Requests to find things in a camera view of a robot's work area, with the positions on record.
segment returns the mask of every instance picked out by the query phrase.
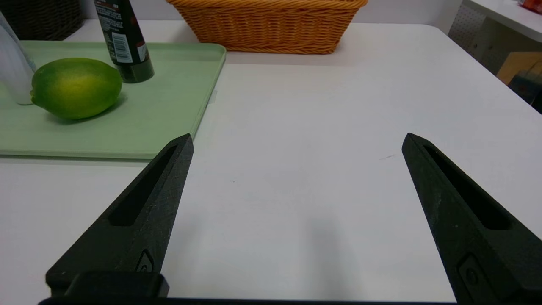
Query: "white table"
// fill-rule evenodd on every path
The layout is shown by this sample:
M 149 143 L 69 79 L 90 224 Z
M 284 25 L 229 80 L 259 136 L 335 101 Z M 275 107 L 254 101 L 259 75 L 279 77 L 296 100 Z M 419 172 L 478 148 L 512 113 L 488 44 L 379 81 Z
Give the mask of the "white table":
M 141 21 L 186 41 L 182 21 Z M 96 21 L 70 40 L 101 41 Z M 332 55 L 228 53 L 162 273 L 170 296 L 453 301 L 401 155 L 433 141 L 542 236 L 542 117 L 436 28 L 352 24 Z M 144 167 L 0 159 L 0 303 L 44 274 Z
M 542 15 L 529 11 L 514 0 L 464 0 L 464 3 L 489 18 L 542 42 Z

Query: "wicker basket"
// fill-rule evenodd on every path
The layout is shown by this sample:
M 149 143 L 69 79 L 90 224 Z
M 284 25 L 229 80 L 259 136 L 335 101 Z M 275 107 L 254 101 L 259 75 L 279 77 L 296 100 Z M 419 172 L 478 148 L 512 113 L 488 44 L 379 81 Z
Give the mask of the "wicker basket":
M 79 0 L 0 0 L 0 11 L 21 40 L 63 40 L 83 24 Z
M 167 0 L 200 42 L 231 51 L 329 54 L 367 0 Z

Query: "lime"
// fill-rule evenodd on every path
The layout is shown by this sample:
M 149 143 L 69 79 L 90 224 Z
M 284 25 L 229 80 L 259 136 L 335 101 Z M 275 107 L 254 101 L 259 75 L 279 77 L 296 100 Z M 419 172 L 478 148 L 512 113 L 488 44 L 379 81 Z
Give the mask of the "lime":
M 32 77 L 32 102 L 64 119 L 95 116 L 117 102 L 119 72 L 105 62 L 65 58 L 39 68 Z

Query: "product label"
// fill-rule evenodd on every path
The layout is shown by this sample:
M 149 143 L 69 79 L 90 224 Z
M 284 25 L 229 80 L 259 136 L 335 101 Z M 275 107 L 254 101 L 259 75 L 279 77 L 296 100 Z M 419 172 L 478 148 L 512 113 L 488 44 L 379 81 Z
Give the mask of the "product label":
M 149 51 L 129 0 L 94 0 L 109 55 L 115 65 L 136 65 Z
M 519 0 L 519 4 L 528 10 L 542 14 L 542 0 Z

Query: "white shelf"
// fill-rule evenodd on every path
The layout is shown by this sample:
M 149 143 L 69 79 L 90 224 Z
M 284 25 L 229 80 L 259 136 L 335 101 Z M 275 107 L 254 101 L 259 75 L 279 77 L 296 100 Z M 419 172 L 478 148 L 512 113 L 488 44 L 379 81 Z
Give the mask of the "white shelf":
M 542 15 L 522 8 L 518 2 L 513 0 L 464 0 L 464 2 L 497 22 L 542 42 Z

